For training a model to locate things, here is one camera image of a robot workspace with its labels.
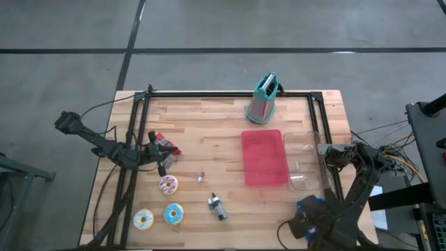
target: toy donut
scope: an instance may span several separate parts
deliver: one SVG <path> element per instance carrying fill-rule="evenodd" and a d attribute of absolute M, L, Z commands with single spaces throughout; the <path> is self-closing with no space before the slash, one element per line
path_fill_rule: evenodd
<path fill-rule="evenodd" d="M 139 230 L 146 230 L 152 227 L 153 213 L 147 208 L 138 211 L 133 217 L 133 225 Z"/>
<path fill-rule="evenodd" d="M 168 205 L 164 210 L 164 219 L 169 224 L 177 225 L 183 219 L 183 208 L 177 203 Z"/>
<path fill-rule="evenodd" d="M 167 175 L 160 180 L 160 190 L 165 195 L 171 195 L 178 189 L 178 181 L 172 175 Z"/>

